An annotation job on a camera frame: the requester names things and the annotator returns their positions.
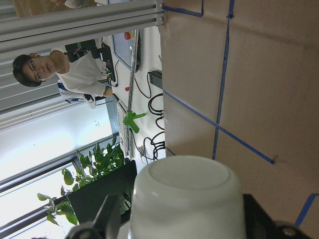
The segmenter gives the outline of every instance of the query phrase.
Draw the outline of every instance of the white bowl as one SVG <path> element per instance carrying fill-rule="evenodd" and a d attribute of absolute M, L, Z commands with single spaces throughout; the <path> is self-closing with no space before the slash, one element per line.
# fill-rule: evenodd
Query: white bowl
<path fill-rule="evenodd" d="M 238 177 L 198 156 L 172 156 L 144 167 L 134 184 L 131 239 L 245 239 Z"/>

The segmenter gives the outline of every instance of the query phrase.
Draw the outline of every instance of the cardboard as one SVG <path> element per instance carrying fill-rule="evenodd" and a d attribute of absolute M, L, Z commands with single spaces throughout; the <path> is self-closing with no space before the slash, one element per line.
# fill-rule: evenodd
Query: cardboard
<path fill-rule="evenodd" d="M 165 0 L 200 12 L 201 1 Z M 216 122 L 229 1 L 204 1 L 204 16 L 164 13 L 164 92 Z M 235 1 L 216 160 L 240 177 L 273 220 L 294 223 L 319 192 L 319 2 Z M 212 155 L 215 127 L 164 95 L 165 140 L 175 154 Z M 312 215 L 318 214 L 314 205 Z M 318 237 L 318 217 L 302 230 Z"/>

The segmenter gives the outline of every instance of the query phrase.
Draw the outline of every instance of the man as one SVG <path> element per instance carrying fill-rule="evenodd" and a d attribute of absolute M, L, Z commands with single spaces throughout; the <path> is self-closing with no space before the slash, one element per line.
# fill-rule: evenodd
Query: man
<path fill-rule="evenodd" d="M 69 62 L 63 49 L 55 48 L 48 56 L 31 53 L 20 55 L 13 62 L 13 75 L 23 85 L 36 87 L 57 74 L 66 89 L 76 93 L 100 97 L 111 97 L 111 87 L 106 87 L 103 80 L 100 59 L 93 59 L 88 53 L 75 62 Z"/>

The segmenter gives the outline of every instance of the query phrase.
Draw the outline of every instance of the red button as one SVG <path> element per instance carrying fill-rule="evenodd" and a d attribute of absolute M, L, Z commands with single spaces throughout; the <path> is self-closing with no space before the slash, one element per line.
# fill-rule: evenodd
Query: red button
<path fill-rule="evenodd" d="M 126 40 L 131 40 L 132 37 L 133 37 L 133 36 L 132 36 L 132 34 L 131 34 L 130 31 L 124 32 L 124 38 L 125 38 Z"/>

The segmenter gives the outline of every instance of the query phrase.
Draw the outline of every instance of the black hair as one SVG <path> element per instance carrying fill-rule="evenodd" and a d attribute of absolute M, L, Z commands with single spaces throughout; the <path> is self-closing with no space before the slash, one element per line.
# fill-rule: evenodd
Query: black hair
<path fill-rule="evenodd" d="M 41 82 L 34 82 L 30 80 L 28 77 L 25 76 L 25 74 L 22 71 L 22 67 L 30 59 L 31 59 L 31 56 L 28 56 L 28 55 L 19 55 L 17 58 L 15 58 L 12 64 L 13 76 L 18 82 L 20 82 L 24 86 L 37 87 L 41 85 Z"/>

